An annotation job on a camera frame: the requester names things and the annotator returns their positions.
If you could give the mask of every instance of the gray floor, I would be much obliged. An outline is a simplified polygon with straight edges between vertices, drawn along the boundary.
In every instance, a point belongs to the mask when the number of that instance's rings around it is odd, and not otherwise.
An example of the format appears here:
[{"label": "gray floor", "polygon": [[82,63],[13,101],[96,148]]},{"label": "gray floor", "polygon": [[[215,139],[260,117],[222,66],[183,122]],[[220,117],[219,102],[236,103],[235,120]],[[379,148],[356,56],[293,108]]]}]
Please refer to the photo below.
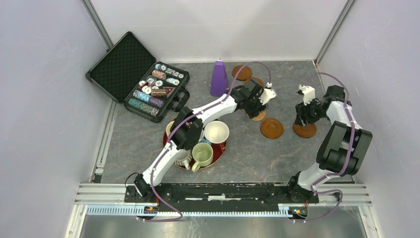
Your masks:
[{"label": "gray floor", "polygon": [[[309,217],[318,217],[331,208],[310,208]],[[330,217],[293,224],[286,218],[186,217],[169,223],[143,223],[135,217],[87,216],[81,238],[365,238],[358,208],[340,208]]]},{"label": "gray floor", "polygon": [[[239,63],[226,63],[229,80],[232,68]],[[307,80],[316,73],[310,61],[267,62],[272,70],[273,88],[277,98],[271,100],[266,118],[275,118],[283,123],[284,133],[276,140],[265,138],[260,133],[260,123],[246,117],[244,111],[221,117],[230,129],[227,151],[213,166],[196,173],[173,166],[162,182],[229,182],[229,181],[288,181],[291,175],[307,169],[315,162],[317,150],[330,128],[322,119],[316,123],[317,133],[311,139],[295,135],[292,123],[296,117],[295,105],[302,101],[297,95],[299,84],[315,88],[316,96],[323,90],[318,78]],[[190,72],[187,89],[191,97],[189,108],[205,105],[213,100],[210,81],[213,63],[173,64]],[[268,73],[261,65],[252,65],[253,76],[264,82]],[[162,150],[162,136],[166,125],[176,117],[169,112],[160,123],[152,123],[128,112],[117,105],[115,127],[109,146],[102,183],[122,183],[132,172],[142,172]]]}]

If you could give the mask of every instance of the poker chip case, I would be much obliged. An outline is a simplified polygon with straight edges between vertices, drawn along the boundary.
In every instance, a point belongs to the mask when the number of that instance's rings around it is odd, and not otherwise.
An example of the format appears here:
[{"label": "poker chip case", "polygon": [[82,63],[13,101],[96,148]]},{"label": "poker chip case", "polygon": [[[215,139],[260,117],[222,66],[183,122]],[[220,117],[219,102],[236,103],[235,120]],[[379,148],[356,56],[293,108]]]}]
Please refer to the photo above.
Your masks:
[{"label": "poker chip case", "polygon": [[155,123],[170,109],[180,111],[190,97],[185,89],[189,72],[157,62],[132,32],[125,33],[86,78],[130,112]]}]

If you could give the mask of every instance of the black carrying case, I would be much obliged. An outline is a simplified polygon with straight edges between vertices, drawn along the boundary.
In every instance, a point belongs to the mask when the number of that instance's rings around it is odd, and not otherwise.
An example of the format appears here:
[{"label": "black carrying case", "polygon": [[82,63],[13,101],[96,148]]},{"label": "black carrying case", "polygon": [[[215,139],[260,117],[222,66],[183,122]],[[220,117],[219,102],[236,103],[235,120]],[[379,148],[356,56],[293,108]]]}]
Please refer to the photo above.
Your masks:
[{"label": "black carrying case", "polygon": [[[164,80],[162,87],[174,88],[169,96],[160,98],[164,101],[161,108],[145,101],[138,100],[133,92],[139,89],[139,82],[145,80],[155,70],[156,64],[163,64],[184,75],[178,78],[166,73],[167,78],[176,78],[178,85],[170,84]],[[127,32],[108,52],[86,73],[86,78],[97,85],[109,97],[117,103],[124,103],[130,112],[141,115],[152,122],[160,122],[167,111],[172,109],[179,112],[190,97],[185,85],[190,79],[187,71],[175,68],[162,62],[156,62],[156,58],[140,43],[132,32]],[[141,103],[157,108],[158,113],[154,116],[128,104],[134,98]]]}]

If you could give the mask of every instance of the purple bottle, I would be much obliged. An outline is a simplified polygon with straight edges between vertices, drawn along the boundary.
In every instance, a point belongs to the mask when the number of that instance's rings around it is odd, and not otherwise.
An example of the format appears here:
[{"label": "purple bottle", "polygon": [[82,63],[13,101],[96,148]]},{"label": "purple bottle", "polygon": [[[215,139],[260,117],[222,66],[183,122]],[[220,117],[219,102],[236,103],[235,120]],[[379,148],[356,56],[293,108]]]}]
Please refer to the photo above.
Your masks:
[{"label": "purple bottle", "polygon": [[227,73],[224,63],[221,60],[216,60],[213,68],[213,75],[211,76],[210,95],[220,97],[227,91]]}]

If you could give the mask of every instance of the green mug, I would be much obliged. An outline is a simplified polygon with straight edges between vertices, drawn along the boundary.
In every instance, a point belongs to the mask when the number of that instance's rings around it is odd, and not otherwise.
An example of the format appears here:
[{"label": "green mug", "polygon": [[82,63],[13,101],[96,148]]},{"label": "green mug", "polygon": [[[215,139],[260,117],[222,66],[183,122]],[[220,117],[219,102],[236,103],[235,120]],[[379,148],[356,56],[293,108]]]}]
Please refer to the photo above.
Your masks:
[{"label": "green mug", "polygon": [[213,162],[213,148],[207,143],[198,143],[194,146],[192,154],[195,161],[195,164],[191,168],[193,172]]}]

